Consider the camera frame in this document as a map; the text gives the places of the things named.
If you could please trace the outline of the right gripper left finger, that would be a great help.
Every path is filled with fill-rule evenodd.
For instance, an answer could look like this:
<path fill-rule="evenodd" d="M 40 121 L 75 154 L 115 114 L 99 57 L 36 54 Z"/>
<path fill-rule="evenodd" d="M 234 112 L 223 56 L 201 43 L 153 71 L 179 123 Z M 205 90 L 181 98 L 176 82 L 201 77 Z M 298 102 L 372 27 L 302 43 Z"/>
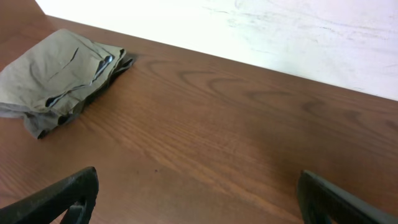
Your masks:
<path fill-rule="evenodd" d="M 96 169 L 86 167 L 1 209 L 1 223 L 89 223 L 99 182 Z"/>

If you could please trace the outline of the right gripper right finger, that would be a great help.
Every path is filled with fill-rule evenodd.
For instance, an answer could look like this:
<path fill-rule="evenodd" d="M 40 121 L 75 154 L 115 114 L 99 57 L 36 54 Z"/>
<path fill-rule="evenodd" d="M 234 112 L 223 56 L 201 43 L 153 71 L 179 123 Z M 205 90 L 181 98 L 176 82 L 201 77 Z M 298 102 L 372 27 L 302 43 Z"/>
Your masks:
<path fill-rule="evenodd" d="M 297 200 L 305 223 L 397 223 L 397 217 L 373 207 L 308 170 L 300 174 Z"/>

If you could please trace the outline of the grey shorts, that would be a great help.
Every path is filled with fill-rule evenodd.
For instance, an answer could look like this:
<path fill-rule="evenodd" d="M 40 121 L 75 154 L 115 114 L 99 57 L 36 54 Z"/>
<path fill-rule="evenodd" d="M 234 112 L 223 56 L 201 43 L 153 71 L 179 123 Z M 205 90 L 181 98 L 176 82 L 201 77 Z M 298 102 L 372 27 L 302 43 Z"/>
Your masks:
<path fill-rule="evenodd" d="M 126 58 L 122 59 L 116 70 L 109 76 L 108 80 L 101 85 L 96 91 L 88 95 L 84 100 L 79 101 L 78 104 L 61 115 L 53 111 L 47 113 L 38 113 L 29 111 L 27 108 L 18 105 L 10 105 L 1 103 L 1 117 L 3 118 L 20 118 L 24 122 L 26 130 L 35 138 L 42 139 L 49 132 L 55 128 L 69 123 L 79 117 L 84 111 L 85 107 L 91 104 L 97 97 L 104 93 L 126 70 L 128 70 L 137 60 L 136 54 L 127 54 Z"/>

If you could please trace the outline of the beige shorts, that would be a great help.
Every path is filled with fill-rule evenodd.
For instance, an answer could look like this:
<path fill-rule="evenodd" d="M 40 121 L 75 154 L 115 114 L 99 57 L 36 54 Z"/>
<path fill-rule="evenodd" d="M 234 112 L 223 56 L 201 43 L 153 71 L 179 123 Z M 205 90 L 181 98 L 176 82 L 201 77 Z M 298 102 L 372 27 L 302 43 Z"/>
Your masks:
<path fill-rule="evenodd" d="M 1 103 L 65 114 L 99 89 L 126 51 L 60 29 L 1 72 Z"/>

